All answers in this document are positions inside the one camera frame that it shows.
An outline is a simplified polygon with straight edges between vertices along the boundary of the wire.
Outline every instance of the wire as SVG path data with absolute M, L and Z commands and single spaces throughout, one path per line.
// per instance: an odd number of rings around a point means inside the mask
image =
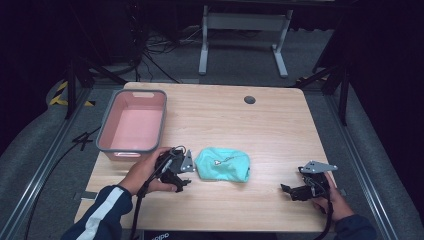
M 115 75 L 122 75 L 122 74 L 125 74 L 125 73 L 128 73 L 128 72 L 131 72 L 133 69 L 136 69 L 136 68 L 137 68 L 137 65 L 133 65 L 133 66 L 130 65 L 126 68 L 123 68 L 123 69 L 117 70 L 117 71 L 113 71 L 111 73 L 113 73 Z M 107 78 L 107 76 L 105 76 L 105 75 L 103 75 L 99 72 L 93 72 L 93 71 L 89 71 L 89 72 L 93 77 L 100 78 L 100 79 Z
M 252 39 L 255 38 L 259 35 L 260 31 L 246 31 L 246 30 L 233 30 L 233 33 L 235 33 L 238 36 L 247 38 L 247 39 Z
M 177 49 L 178 47 L 183 47 L 183 46 L 187 46 L 189 44 L 192 44 L 193 42 L 199 42 L 200 41 L 196 41 L 196 39 L 199 37 L 200 33 L 201 33 L 202 28 L 197 29 L 196 31 L 194 31 L 193 33 L 191 33 L 188 37 L 183 38 L 178 40 L 178 43 L 173 43 L 169 40 L 167 40 L 165 37 L 161 36 L 161 38 L 159 39 L 160 35 L 152 35 L 150 36 L 149 40 L 147 42 L 151 42 L 150 44 L 147 44 L 147 49 L 148 52 L 151 54 L 163 54 L 163 53 L 170 53 L 172 51 L 174 51 L 175 49 Z M 155 50 L 155 49 L 151 49 L 151 47 L 157 47 L 163 45 L 163 48 L 160 50 Z
M 324 192 L 324 197 L 325 197 L 325 199 L 327 199 L 327 204 L 328 204 L 327 222 L 325 223 L 325 228 L 321 232 L 321 234 L 314 239 L 314 240 L 321 240 L 327 235 L 328 231 L 330 230 L 331 219 L 333 217 L 333 212 L 334 212 L 333 203 L 331 202 L 331 199 L 330 199 L 330 193 L 328 191 L 326 191 L 325 188 L 320 183 L 318 183 L 317 181 L 314 181 L 312 178 L 309 178 L 309 177 L 307 177 L 307 181 L 312 186 L 317 185 Z
M 71 1 L 68 1 L 68 7 L 69 7 L 69 9 L 72 11 L 72 14 L 73 14 L 73 16 L 75 17 L 75 20 L 78 22 L 78 25 L 79 25 L 79 27 L 80 27 L 81 31 L 84 33 L 85 37 L 87 38 L 87 40 L 88 40 L 88 42 L 89 42 L 89 45 L 91 45 L 92 50 L 95 52 L 95 54 L 97 55 L 97 57 L 98 57 L 99 59 L 102 59 L 102 60 L 104 61 L 103 57 L 102 57 L 102 56 L 100 55 L 100 53 L 97 51 L 96 45 L 94 44 L 94 42 L 92 41 L 92 39 L 91 39 L 91 38 L 90 38 L 90 36 L 88 35 L 88 33 L 87 33 L 86 29 L 84 28 L 83 24 L 81 23 L 81 20 L 79 19 L 78 14 L 76 13 L 76 11 L 75 11 L 74 7 L 72 6 Z
M 149 65 L 147 65 L 147 63 L 144 61 L 144 60 L 141 60 L 145 65 L 146 65 L 146 68 L 147 68 L 147 72 L 149 73 L 149 75 L 150 75 L 150 78 L 149 78 L 149 82 L 152 82 L 152 80 L 153 80 L 153 74 L 150 72 L 150 67 L 149 67 Z
M 147 57 L 147 59 L 149 59 L 161 72 L 163 72 L 163 74 L 165 74 L 169 79 L 171 79 L 172 81 L 176 82 L 176 83 L 182 83 L 181 81 L 178 81 L 177 79 L 171 77 L 168 73 L 166 73 L 153 59 L 152 57 L 147 53 L 143 52 L 143 55 Z
M 140 73 L 138 73 L 138 66 L 134 69 L 135 72 L 135 81 L 140 82 Z
M 182 148 L 183 149 L 183 154 L 185 154 L 186 152 L 186 148 L 182 145 L 177 146 L 177 147 L 173 147 L 169 150 L 170 155 L 175 156 L 174 151 L 178 148 Z M 134 239 L 134 235 L 135 235 L 135 231 L 137 229 L 137 221 L 138 221 L 138 214 L 140 212 L 140 206 L 141 206 L 141 201 L 142 199 L 146 196 L 147 191 L 149 189 L 149 184 L 155 179 L 155 178 L 160 178 L 162 176 L 162 173 L 159 173 L 159 171 L 162 171 L 162 169 L 164 168 L 164 166 L 169 162 L 169 158 L 166 158 L 163 162 L 160 163 L 160 165 L 158 167 L 155 167 L 155 170 L 153 171 L 153 173 L 150 175 L 150 177 L 144 182 L 144 184 L 141 186 L 141 188 L 138 190 L 137 192 L 137 202 L 135 205 L 135 210 L 134 210 L 134 216 L 133 216 L 133 224 L 131 227 L 131 234 L 130 234 L 130 240 Z
M 37 196 L 35 197 L 35 200 L 34 200 L 34 204 L 32 205 L 32 207 L 31 207 L 31 213 L 30 213 L 30 215 L 29 215 L 29 218 L 28 218 L 28 223 L 27 223 L 27 226 L 26 226 L 26 229 L 25 229 L 25 240 L 26 239 L 28 239 L 28 235 L 29 235 L 29 230 L 30 230 L 30 228 L 31 228 L 31 221 L 32 221 L 32 218 L 34 217 L 34 212 L 35 212 L 35 209 L 36 209 L 36 206 L 37 206 L 37 203 L 38 203 L 38 200 L 39 200 L 39 198 L 40 198 L 40 195 L 41 195 L 41 192 L 43 191 L 43 189 L 44 189 L 44 186 L 46 185 L 46 183 L 47 183 L 47 181 L 48 181 L 48 179 L 49 179 L 49 177 L 50 177 L 50 175 L 53 173 L 53 171 L 56 169 L 56 167 L 57 167 L 57 165 L 59 165 L 59 163 L 60 163 L 60 161 L 62 161 L 62 159 L 72 150 L 72 149 L 74 149 L 76 146 L 78 146 L 78 144 L 80 144 L 80 143 L 84 143 L 84 141 L 86 141 L 87 139 L 88 139 L 88 137 L 90 136 L 90 135 L 92 135 L 93 133 L 95 133 L 95 132 L 97 132 L 98 130 L 100 129 L 100 127 L 98 127 L 98 128 L 96 128 L 96 130 L 94 130 L 94 131 L 92 131 L 92 132 L 90 132 L 90 133 L 85 133 L 85 134 L 82 134 L 82 135 L 80 135 L 78 138 L 80 138 L 80 137 L 83 137 L 83 141 L 76 141 L 76 143 L 74 144 L 74 145 L 72 145 L 57 161 L 56 161 L 56 163 L 53 165 L 53 167 L 50 169 L 50 171 L 48 172 L 48 174 L 47 174 L 47 177 L 46 177 L 46 180 L 41 184 L 41 187 L 40 187 L 40 191 L 37 193 Z

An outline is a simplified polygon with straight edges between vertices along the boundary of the teal fabric bag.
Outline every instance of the teal fabric bag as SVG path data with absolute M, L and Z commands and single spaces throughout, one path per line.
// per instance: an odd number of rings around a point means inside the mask
M 239 150 L 205 148 L 195 160 L 201 179 L 247 182 L 250 175 L 250 158 Z

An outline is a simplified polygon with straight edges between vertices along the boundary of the gray floor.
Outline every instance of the gray floor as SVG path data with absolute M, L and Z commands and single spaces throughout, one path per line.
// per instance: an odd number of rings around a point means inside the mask
M 311 75 L 311 69 L 331 36 L 331 31 L 289 32 L 283 47 L 283 57 L 289 72 L 280 78 L 270 45 L 278 36 L 274 33 L 219 32 L 211 35 L 208 70 L 205 76 L 198 71 L 199 39 L 170 53 L 152 55 L 155 62 L 175 79 L 187 83 L 284 87 L 299 77 Z M 149 60 L 139 66 L 143 81 L 168 81 Z M 134 81 L 135 73 L 121 77 Z M 310 107 L 324 150 L 331 164 L 339 167 L 334 172 L 340 188 L 347 192 L 347 200 L 359 214 L 368 217 L 379 232 L 378 239 L 423 239 L 424 229 L 408 194 L 399 181 L 384 148 L 381 146 L 354 91 L 350 89 L 347 122 L 343 127 L 332 109 L 337 103 L 334 96 L 323 96 L 317 89 L 320 83 L 309 85 L 305 97 Z M 29 206 L 22 205 L 22 196 L 31 186 L 31 180 L 40 173 L 40 164 L 51 157 L 57 160 L 72 145 L 72 139 L 91 132 L 101 124 L 107 103 L 114 90 L 122 88 L 108 80 L 98 80 L 87 93 L 95 101 L 94 107 L 81 107 L 74 119 L 64 121 L 66 107 L 49 106 L 48 111 L 29 124 L 0 158 L 0 226 L 7 221 L 16 206 L 25 206 L 24 220 L 16 221 L 13 234 L 5 239 L 23 239 L 27 226 Z M 57 86 L 46 96 L 50 101 Z M 90 139 L 95 139 L 97 132 Z M 29 239 L 58 239 L 73 223 L 79 200 L 76 195 L 85 190 L 98 149 L 88 143 L 71 150 L 57 165 L 48 179 L 31 221 Z M 358 172 L 358 162 L 366 172 Z M 371 179 L 371 193 L 361 179 Z M 377 196 L 379 202 L 372 202 Z M 381 220 L 387 215 L 388 221 Z M 318 233 L 278 233 L 279 239 L 313 239 Z M 332 239 L 330 233 L 326 239 Z

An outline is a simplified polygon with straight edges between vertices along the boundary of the human hand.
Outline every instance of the human hand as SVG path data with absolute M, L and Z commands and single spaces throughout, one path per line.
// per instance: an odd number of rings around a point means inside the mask
M 164 152 L 168 151 L 169 147 L 158 148 L 147 159 L 140 160 L 135 163 L 125 176 L 125 178 L 118 184 L 127 189 L 131 195 L 136 195 L 138 190 L 143 186 L 144 182 L 152 175 L 157 158 Z M 153 179 L 149 184 L 148 193 L 154 191 L 175 192 L 177 187 L 173 184 L 166 184 L 160 182 L 158 179 Z
M 325 177 L 327 178 L 328 185 L 330 186 L 330 201 L 333 203 L 333 221 L 337 222 L 341 220 L 342 218 L 349 217 L 353 214 L 353 210 L 350 208 L 349 204 L 346 202 L 344 197 L 340 194 L 340 192 L 337 190 L 336 185 L 333 182 L 333 179 L 331 179 L 330 175 L 328 173 L 324 173 Z M 323 197 L 319 198 L 312 198 L 311 199 L 314 207 L 317 209 L 320 209 L 320 207 L 324 208 L 325 212 L 328 213 L 328 202 L 327 199 Z

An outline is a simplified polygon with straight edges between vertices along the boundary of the metal frame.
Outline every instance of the metal frame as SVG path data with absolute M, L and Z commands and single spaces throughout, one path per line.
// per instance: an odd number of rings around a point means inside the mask
M 339 119 L 338 107 L 334 97 L 330 95 L 324 95 L 324 98 L 328 107 L 330 108 L 334 121 L 337 123 L 340 133 L 343 136 L 346 146 L 348 147 L 350 157 L 352 159 L 352 168 L 358 178 L 359 183 L 361 184 L 362 190 L 364 191 L 365 197 L 368 201 L 368 204 L 370 205 L 371 211 L 374 214 L 383 238 L 399 239 L 392 223 L 389 220 L 386 210 L 384 209 L 380 195 L 375 189 L 374 184 L 372 183 L 371 178 L 365 168 L 365 165 L 362 162 L 361 156 L 355 147 L 354 141 L 350 136 L 349 129 L 344 124 L 342 124 Z
M 208 6 L 203 7 L 202 23 L 202 50 L 200 52 L 199 74 L 205 75 L 208 63 L 208 30 L 209 29 L 240 29 L 259 31 L 279 31 L 280 38 L 277 44 L 272 45 L 275 62 L 282 78 L 288 76 L 284 64 L 281 49 L 287 30 L 290 25 L 293 10 L 288 10 L 286 15 L 263 15 L 263 14 L 235 14 L 209 12 Z
M 84 107 L 84 103 L 88 99 L 90 92 L 91 89 L 89 88 L 83 88 L 81 90 L 75 112 L 69 117 L 68 120 L 64 120 L 63 124 L 61 125 L 55 139 L 53 140 L 52 145 L 44 156 L 44 159 L 35 172 L 33 178 L 26 187 L 24 194 L 19 200 L 19 203 L 16 205 L 13 213 L 9 217 L 9 220 L 3 227 L 0 233 L 0 239 L 14 239 L 16 232 L 22 225 L 22 222 L 25 220 L 25 217 L 31 211 L 31 207 L 34 204 L 37 195 L 40 194 L 43 182 L 47 180 L 48 173 L 55 165 L 57 161 L 57 155 L 66 137 L 66 134 L 69 132 L 79 111 Z

